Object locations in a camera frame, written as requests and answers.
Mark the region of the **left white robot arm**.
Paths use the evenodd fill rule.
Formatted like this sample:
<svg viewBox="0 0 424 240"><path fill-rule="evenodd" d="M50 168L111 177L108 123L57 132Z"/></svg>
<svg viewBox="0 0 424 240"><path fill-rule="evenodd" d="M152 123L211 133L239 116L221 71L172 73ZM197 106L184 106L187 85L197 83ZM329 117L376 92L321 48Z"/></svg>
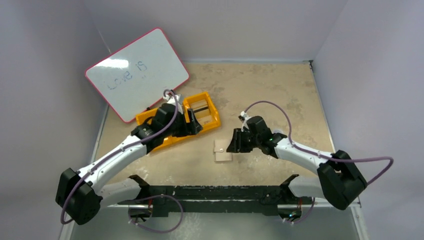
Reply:
<svg viewBox="0 0 424 240"><path fill-rule="evenodd" d="M136 126L105 156L79 170L62 172L55 197L62 208L60 222L83 225L104 207L147 197L148 184L137 175L115 184L108 181L162 145L165 138L196 135L202 129L193 109L182 108L179 103L162 104L153 117Z"/></svg>

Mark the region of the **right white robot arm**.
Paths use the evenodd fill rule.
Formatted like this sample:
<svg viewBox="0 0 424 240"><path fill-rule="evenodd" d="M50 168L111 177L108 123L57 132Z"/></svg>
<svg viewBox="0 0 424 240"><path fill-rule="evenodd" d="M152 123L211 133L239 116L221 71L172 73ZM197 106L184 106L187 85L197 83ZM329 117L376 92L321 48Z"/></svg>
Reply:
<svg viewBox="0 0 424 240"><path fill-rule="evenodd" d="M242 127L233 130L226 152L249 153L258 148L265 155L289 161L316 175L290 179L286 186L291 195L325 199L336 209L345 210L367 188L367 181L346 152L320 152L290 142L287 135L272 132L261 116L239 119Z"/></svg>

